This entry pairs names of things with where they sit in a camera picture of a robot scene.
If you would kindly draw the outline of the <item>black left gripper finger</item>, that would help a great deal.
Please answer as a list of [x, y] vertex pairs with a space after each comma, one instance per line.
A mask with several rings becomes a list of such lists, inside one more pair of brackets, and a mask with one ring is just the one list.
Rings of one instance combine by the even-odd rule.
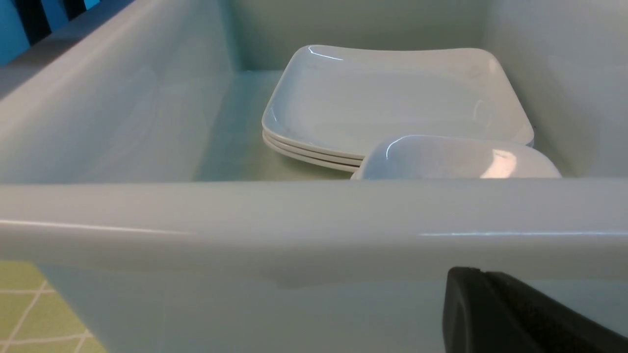
[[626, 336], [499, 271], [453, 267], [442, 333], [447, 353], [625, 353]]

